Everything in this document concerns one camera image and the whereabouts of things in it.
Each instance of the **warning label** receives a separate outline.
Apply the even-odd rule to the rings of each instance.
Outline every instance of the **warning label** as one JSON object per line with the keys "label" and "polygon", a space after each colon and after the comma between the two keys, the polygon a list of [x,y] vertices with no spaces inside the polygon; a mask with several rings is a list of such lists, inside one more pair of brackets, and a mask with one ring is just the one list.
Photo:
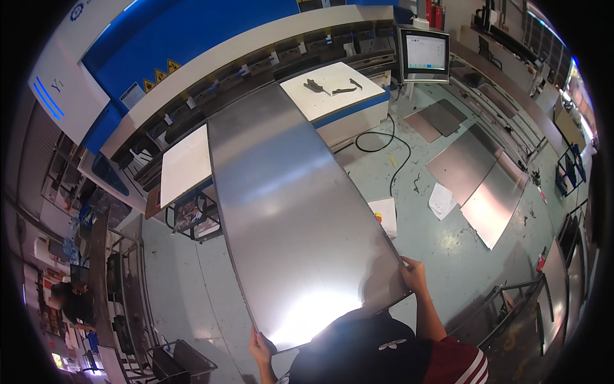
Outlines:
{"label": "warning label", "polygon": [[143,79],[143,88],[145,88],[145,93],[149,93],[155,87],[155,82],[149,81],[147,79]]}
{"label": "warning label", "polygon": [[162,80],[168,77],[168,74],[166,72],[163,72],[159,69],[154,70],[154,72],[155,72],[155,83],[156,84],[159,84],[160,82],[162,82]]}
{"label": "warning label", "polygon": [[181,68],[181,64],[179,64],[176,61],[173,61],[171,59],[167,59],[166,67],[168,68],[168,74],[171,74],[174,71],[177,71],[179,68]]}

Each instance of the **white table top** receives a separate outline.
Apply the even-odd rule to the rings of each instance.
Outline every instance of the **white table top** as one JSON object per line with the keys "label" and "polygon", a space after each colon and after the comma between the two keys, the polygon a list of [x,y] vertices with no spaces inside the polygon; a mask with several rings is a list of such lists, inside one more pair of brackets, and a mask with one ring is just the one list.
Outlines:
{"label": "white table top", "polygon": [[204,124],[164,153],[160,207],[166,208],[210,177],[209,141]]}
{"label": "white table top", "polygon": [[[307,82],[307,79],[315,81],[331,94],[336,89],[356,87],[349,82],[349,79],[353,79],[362,85],[362,91],[358,88],[353,92],[328,96],[324,92],[316,93],[306,88],[303,84]],[[379,85],[345,63],[335,63],[315,69],[280,85],[310,122],[385,92]]]}

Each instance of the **blue light strip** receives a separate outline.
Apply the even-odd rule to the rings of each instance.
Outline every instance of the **blue light strip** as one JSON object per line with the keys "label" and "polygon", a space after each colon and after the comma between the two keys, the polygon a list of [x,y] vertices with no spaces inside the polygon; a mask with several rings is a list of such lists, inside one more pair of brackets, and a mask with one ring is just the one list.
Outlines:
{"label": "blue light strip", "polygon": [[51,113],[53,114],[53,116],[55,116],[55,118],[56,118],[56,119],[61,120],[61,118],[58,116],[58,114],[57,114],[57,113],[55,113],[55,111],[53,110],[53,108],[51,108],[51,105],[49,105],[49,103],[47,102],[47,99],[45,99],[45,98],[42,96],[42,93],[41,93],[41,91],[39,91],[38,87],[36,86],[36,83],[33,83],[33,84],[34,84],[34,89],[36,89],[36,91],[39,93],[39,96],[40,96],[40,97],[41,97],[41,99],[42,99],[42,100],[45,102],[45,104],[47,105],[47,108],[49,108],[49,111],[51,111]]}
{"label": "blue light strip", "polygon": [[55,101],[51,98],[51,96],[49,96],[49,94],[47,93],[47,90],[45,89],[45,87],[43,87],[41,80],[38,78],[38,76],[36,76],[36,81],[39,82],[39,85],[41,86],[43,92],[45,92],[45,95],[47,95],[47,97],[49,98],[49,100],[51,101],[51,103],[53,104],[53,106],[58,110],[58,112],[64,116],[64,112],[62,112],[62,110],[60,109],[60,107],[58,107],[58,105],[55,103]]}

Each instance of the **stainless steel sheet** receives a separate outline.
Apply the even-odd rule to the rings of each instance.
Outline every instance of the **stainless steel sheet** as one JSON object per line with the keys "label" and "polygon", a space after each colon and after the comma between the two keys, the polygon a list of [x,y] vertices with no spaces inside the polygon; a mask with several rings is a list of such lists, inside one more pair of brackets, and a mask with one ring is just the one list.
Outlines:
{"label": "stainless steel sheet", "polygon": [[461,206],[478,188],[503,149],[477,124],[426,165],[427,169]]}
{"label": "stainless steel sheet", "polygon": [[424,116],[420,114],[420,111],[412,113],[405,118],[405,122],[418,132],[427,143],[434,142],[437,138],[441,137],[441,133],[435,129]]}
{"label": "stainless steel sheet", "polygon": [[467,116],[446,99],[437,101],[418,113],[445,137],[456,132],[459,124],[467,119]]}
{"label": "stainless steel sheet", "polygon": [[460,209],[484,244],[494,248],[516,210],[529,176],[502,153],[478,189]]}
{"label": "stainless steel sheet", "polygon": [[567,316],[566,337],[571,337],[575,331],[580,319],[580,307],[584,301],[584,268],[582,264],[582,252],[580,247],[576,245],[572,261],[569,264],[569,268],[567,268],[567,278],[569,280],[567,308],[569,315]]}
{"label": "stainless steel sheet", "polygon": [[231,261],[254,326],[278,351],[408,294],[373,212],[278,84],[212,115],[208,130]]}
{"label": "stainless steel sheet", "polygon": [[126,383],[126,378],[123,375],[122,366],[117,356],[117,350],[115,348],[98,345],[98,354],[103,363],[104,373],[109,381],[113,384]]}
{"label": "stainless steel sheet", "polygon": [[567,314],[567,269],[563,252],[556,238],[552,240],[542,272],[546,276],[546,286],[537,297],[537,301],[542,311],[544,331],[542,354],[545,355],[564,324]]}

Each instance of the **office chair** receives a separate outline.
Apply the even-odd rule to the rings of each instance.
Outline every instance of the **office chair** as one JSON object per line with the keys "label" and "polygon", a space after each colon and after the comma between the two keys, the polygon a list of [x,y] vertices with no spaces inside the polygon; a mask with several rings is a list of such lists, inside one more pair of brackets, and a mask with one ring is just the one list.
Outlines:
{"label": "office chair", "polygon": [[480,39],[480,51],[478,54],[503,71],[503,64],[501,64],[501,61],[495,59],[492,55],[492,52],[488,47],[488,41],[486,41],[482,36],[478,36],[478,38]]}

